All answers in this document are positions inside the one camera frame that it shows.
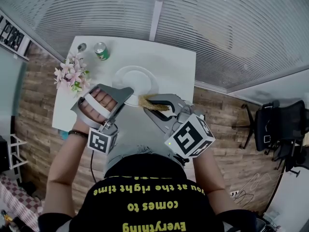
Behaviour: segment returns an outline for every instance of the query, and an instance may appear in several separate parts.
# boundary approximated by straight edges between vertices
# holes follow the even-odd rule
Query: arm
[[[225,183],[211,150],[193,159],[197,183],[207,193],[215,214],[240,209],[225,190]]]
[[[97,89],[91,95],[107,110],[111,111],[116,102],[106,93]],[[91,119],[103,123],[105,118],[86,101],[81,104],[83,112]],[[89,127],[77,119],[73,130],[89,133]],[[71,134],[56,155],[48,174],[46,197],[43,213],[63,213],[75,216],[72,183],[76,176],[87,139]]]

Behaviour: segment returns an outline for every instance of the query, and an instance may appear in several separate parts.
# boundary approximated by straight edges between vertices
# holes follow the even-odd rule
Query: wristband
[[[71,130],[69,131],[69,135],[70,134],[75,134],[75,135],[78,135],[78,136],[81,136],[85,139],[88,139],[88,134],[87,133],[84,133],[84,132],[81,132],[81,131],[78,131],[78,130]]]

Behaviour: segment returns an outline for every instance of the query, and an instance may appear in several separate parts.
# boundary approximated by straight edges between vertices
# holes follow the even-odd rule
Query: wood paneling
[[[15,123],[16,134],[28,142],[21,147],[21,155],[29,160],[23,169],[24,179],[33,181],[37,188],[45,191],[49,167],[63,143],[58,130],[52,128],[56,98],[54,71],[58,63],[34,44],[31,45],[28,57],[30,61]],[[271,155],[266,156],[263,152],[256,151],[254,137],[246,149],[239,148],[245,142],[248,131],[233,130],[231,126],[249,123],[246,111],[241,109],[243,103],[244,101],[224,94],[195,88],[194,104],[205,113],[206,122],[216,137],[212,150],[227,190],[241,190],[245,186],[246,193],[254,194],[253,200],[245,205],[252,198],[246,195],[236,202],[240,202],[240,206],[245,205],[244,208],[263,212],[280,171],[274,170],[278,163],[271,161]],[[254,115],[259,107],[250,103],[248,105]],[[94,184],[89,169],[90,157],[91,151],[86,149],[73,183],[73,199],[77,210]],[[105,156],[95,152],[93,169],[97,180],[103,177],[105,159]],[[192,161],[186,165],[185,172],[189,179],[195,179]]]

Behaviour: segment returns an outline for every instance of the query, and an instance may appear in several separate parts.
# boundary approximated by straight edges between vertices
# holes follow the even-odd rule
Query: pink flowers
[[[83,63],[83,59],[78,54],[65,60],[64,63],[60,63],[62,70],[55,68],[55,82],[57,89],[69,88],[75,94],[83,91],[85,88],[90,88],[89,71],[86,69],[86,64]]]

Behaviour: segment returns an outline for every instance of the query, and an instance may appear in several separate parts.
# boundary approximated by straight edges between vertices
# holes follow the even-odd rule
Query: black t-shirt
[[[204,190],[186,179],[180,165],[150,154],[125,157],[108,170],[74,218],[58,213],[39,217],[42,232],[62,225],[61,231],[255,232],[255,223],[255,214],[246,210],[216,216]]]

